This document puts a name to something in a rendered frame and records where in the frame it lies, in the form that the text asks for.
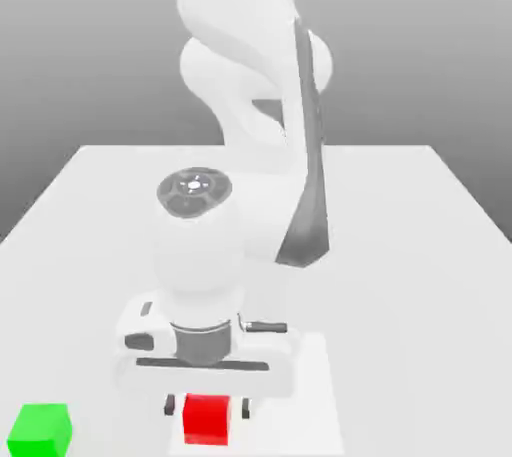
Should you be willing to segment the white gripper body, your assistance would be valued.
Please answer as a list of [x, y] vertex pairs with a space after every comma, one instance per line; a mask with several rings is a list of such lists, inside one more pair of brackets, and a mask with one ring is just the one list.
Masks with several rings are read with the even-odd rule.
[[288, 361], [221, 361], [194, 367], [175, 358], [129, 356], [114, 365], [116, 385], [145, 393], [283, 398], [295, 388], [296, 366]]

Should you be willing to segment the small red cube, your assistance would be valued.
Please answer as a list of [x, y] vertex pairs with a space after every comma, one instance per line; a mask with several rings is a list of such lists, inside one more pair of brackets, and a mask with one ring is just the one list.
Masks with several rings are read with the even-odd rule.
[[184, 442], [227, 446], [230, 418], [230, 396], [187, 394], [182, 411]]

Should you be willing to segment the small green cube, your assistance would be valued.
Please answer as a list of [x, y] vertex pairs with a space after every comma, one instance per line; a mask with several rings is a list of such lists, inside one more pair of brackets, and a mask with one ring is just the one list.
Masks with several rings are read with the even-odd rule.
[[73, 435], [64, 403], [23, 404], [7, 438], [10, 457], [66, 457]]

